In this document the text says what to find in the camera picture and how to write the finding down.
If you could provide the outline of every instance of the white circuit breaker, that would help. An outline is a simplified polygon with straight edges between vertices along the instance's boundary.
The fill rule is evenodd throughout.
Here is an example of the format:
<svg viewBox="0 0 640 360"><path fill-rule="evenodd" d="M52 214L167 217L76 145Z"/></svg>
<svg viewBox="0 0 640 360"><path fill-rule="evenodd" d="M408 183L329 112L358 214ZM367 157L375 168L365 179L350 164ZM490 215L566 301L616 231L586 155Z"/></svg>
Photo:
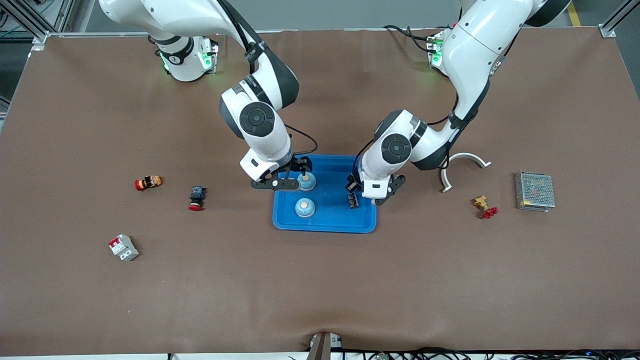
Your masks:
<svg viewBox="0 0 640 360"><path fill-rule="evenodd" d="M109 242L109 247L115 256L119 256L122 261L131 261L140 253L133 247L131 238L120 234Z"/></svg>

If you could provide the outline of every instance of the white robotic arm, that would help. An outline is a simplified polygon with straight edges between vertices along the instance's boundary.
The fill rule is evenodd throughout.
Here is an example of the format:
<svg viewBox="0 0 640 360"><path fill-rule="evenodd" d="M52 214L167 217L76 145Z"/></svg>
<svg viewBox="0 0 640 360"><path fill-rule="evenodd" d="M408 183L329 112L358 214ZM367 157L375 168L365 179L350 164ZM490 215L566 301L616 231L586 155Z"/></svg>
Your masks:
<svg viewBox="0 0 640 360"><path fill-rule="evenodd" d="M311 170L308 158L293 156L291 140L277 111L295 102L300 85L287 67L227 0L99 0L115 22L149 32L173 77L193 81L208 70L201 57L210 47L203 35L226 34L246 50L250 73L224 92L220 113L249 152L241 160L254 188L295 188L297 181L266 185L283 167Z"/></svg>
<svg viewBox="0 0 640 360"><path fill-rule="evenodd" d="M464 10L469 2L461 0ZM457 93L456 104L443 129L434 131L406 110L392 112L378 126L371 148L349 177L347 189L361 190L370 199L387 199L401 185L394 184L392 174L407 161L420 170L444 166L454 142L477 115L497 57L525 22L529 23L527 19L531 25L541 26L555 18L568 3L569 0L476 0L457 26L444 31L442 52L438 53L441 58L436 67L451 79ZM408 152L403 149L400 158L389 157L395 147L385 144L391 138L406 140L411 149Z"/></svg>

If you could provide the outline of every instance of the gray floor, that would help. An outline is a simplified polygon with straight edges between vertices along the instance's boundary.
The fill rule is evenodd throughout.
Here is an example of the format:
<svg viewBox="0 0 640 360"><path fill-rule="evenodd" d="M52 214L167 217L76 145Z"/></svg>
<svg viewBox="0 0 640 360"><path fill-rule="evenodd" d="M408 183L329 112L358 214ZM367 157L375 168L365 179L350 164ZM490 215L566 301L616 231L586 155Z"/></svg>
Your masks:
<svg viewBox="0 0 640 360"><path fill-rule="evenodd" d="M231 0L256 30L380 28L387 24L433 28L452 24L460 10L456 0ZM621 0L574 0L582 25L602 22ZM141 29L109 20L96 0L76 0L70 25L74 31L132 32ZM564 13L549 26L571 26ZM616 30L616 41L640 94L640 10ZM0 95L13 96L30 46L0 44Z"/></svg>

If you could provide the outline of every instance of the white curved object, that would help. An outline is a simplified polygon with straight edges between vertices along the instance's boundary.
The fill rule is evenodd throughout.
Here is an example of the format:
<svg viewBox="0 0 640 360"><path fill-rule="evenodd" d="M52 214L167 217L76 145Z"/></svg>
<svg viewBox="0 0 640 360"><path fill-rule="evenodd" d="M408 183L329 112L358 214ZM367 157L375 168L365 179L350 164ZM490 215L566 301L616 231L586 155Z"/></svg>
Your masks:
<svg viewBox="0 0 640 360"><path fill-rule="evenodd" d="M451 163L451 161L458 158L472 160L474 163L478 164L478 166L480 166L481 168L486 168L487 166L491 165L491 161L489 162L484 161L480 156L471 154L470 152L459 152L457 154L451 155L449 156L448 163ZM447 169L443 168L440 170L440 180L442 180L442 185L444 185L444 189L442 189L443 193L451 190L453 185L451 185L451 183L449 182L449 178L447 177Z"/></svg>

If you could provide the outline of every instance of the blue tray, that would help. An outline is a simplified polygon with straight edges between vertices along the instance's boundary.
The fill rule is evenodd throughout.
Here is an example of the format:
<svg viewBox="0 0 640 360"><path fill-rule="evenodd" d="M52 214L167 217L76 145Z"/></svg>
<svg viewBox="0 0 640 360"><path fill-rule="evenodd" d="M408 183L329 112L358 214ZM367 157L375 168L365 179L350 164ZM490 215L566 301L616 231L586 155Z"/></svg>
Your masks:
<svg viewBox="0 0 640 360"><path fill-rule="evenodd" d="M278 191L273 199L273 225L282 230L326 231L330 233L366 234L375 229L377 209L371 199L365 199L358 193L357 209L349 208L344 188L347 176L351 173L353 156L310 155L316 176L316 187L304 192L298 190ZM291 172L290 178L296 179L297 172ZM296 202L307 197L316 204L316 212L308 218L296 214Z"/></svg>

